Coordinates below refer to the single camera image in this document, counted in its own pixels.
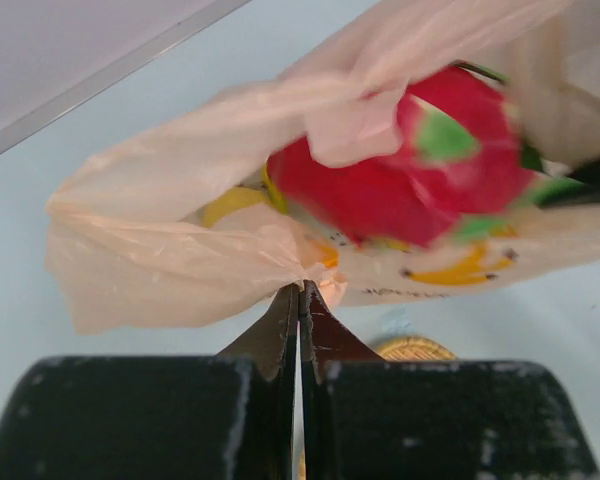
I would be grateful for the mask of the red fake fruit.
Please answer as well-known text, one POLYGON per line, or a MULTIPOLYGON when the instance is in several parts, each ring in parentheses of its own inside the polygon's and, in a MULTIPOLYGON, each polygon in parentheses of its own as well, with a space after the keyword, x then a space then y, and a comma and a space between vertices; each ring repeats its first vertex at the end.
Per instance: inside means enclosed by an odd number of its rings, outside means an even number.
POLYGON ((406 88, 397 151, 328 167, 301 138, 268 159, 269 191, 356 244, 418 247, 484 237, 522 208, 581 204, 590 186, 544 174, 504 85, 474 64, 448 66, 406 88))

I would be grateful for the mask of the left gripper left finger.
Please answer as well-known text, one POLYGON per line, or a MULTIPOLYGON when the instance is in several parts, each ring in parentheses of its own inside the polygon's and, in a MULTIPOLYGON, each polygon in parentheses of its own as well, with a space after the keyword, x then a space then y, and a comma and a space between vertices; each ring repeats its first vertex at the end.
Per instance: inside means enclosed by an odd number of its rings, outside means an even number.
POLYGON ((217 356, 241 385, 224 461, 229 479, 292 477, 300 288, 285 286, 266 312, 217 356))

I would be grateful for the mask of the yellow fake banana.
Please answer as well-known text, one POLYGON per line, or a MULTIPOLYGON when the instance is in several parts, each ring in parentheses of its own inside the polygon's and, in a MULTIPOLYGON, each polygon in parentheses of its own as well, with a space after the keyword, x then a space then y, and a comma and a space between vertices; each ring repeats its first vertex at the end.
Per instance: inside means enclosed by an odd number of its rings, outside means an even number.
POLYGON ((222 218, 256 204, 268 205, 281 214, 288 213, 286 199, 270 179, 266 166, 261 169, 255 188, 239 185, 207 204, 201 214, 202 224, 211 228, 222 218))

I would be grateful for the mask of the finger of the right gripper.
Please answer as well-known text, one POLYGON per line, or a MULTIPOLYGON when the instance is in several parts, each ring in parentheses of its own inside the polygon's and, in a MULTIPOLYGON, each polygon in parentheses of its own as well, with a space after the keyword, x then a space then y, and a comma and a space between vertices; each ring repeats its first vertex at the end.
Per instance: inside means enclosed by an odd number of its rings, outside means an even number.
POLYGON ((534 200, 539 208, 565 208, 600 204, 600 159, 552 179, 534 200))

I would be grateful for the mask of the woven bamboo tray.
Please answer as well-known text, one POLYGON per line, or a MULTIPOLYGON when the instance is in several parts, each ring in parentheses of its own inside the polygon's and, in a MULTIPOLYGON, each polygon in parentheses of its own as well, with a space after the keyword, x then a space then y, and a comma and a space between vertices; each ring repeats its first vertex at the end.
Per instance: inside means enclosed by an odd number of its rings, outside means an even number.
POLYGON ((450 361, 456 355, 441 344, 421 336, 404 336, 385 341, 375 348, 377 354, 391 362, 450 361))

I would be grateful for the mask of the translucent orange plastic bag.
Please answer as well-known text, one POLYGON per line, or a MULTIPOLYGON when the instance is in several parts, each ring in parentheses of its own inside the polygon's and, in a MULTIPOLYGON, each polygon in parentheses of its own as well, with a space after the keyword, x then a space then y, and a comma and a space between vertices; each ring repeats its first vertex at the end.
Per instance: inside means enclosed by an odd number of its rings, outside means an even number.
POLYGON ((316 283, 445 298, 600 259, 600 1, 381 1, 50 198, 77 331, 199 327, 316 283))

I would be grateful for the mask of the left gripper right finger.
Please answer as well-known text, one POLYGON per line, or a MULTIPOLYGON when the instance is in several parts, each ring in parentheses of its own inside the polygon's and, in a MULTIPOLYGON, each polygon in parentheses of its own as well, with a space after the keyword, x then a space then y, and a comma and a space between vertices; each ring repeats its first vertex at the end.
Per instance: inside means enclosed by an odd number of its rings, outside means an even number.
POLYGON ((372 362, 381 357, 332 314, 318 286, 308 280, 300 294, 299 327, 305 473, 308 479, 329 479, 335 454, 324 385, 328 364, 372 362))

